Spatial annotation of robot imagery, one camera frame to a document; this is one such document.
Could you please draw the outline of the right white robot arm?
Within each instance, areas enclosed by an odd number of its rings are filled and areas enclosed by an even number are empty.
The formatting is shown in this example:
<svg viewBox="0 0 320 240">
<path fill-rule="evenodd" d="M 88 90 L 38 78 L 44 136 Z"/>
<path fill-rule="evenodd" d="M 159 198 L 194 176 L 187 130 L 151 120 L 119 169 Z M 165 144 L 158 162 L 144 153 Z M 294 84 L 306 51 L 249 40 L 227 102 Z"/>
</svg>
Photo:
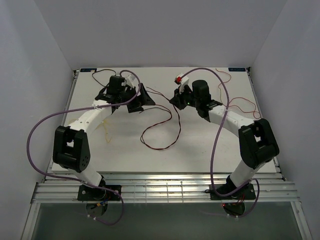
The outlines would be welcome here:
<svg viewBox="0 0 320 240">
<path fill-rule="evenodd" d="M 205 80 L 196 80 L 189 86 L 187 80 L 178 76 L 175 83 L 178 88 L 169 101 L 171 104 L 179 110 L 195 108 L 201 118 L 218 124 L 220 129 L 226 129 L 238 138 L 241 161 L 225 184 L 211 188 L 219 197 L 237 199 L 258 170 L 280 153 L 270 123 L 265 118 L 253 120 L 229 111 L 211 98 Z"/>
</svg>

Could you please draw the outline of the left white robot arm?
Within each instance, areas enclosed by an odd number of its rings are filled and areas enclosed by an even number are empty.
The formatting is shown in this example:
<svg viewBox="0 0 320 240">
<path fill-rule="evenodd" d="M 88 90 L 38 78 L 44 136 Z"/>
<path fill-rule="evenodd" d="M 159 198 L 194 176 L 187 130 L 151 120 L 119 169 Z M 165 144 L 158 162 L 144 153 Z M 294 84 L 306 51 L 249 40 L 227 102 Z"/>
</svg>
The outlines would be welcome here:
<svg viewBox="0 0 320 240">
<path fill-rule="evenodd" d="M 106 187 L 101 184 L 102 175 L 90 163 L 89 136 L 121 105 L 126 105 L 129 113 L 134 113 L 143 111 L 143 106 L 156 104 L 142 83 L 138 89 L 133 85 L 135 78 L 133 74 L 128 77 L 111 76 L 109 83 L 95 97 L 93 109 L 85 111 L 68 126 L 59 126 L 55 130 L 53 162 L 90 184 L 88 193 L 95 200 L 106 195 Z"/>
</svg>

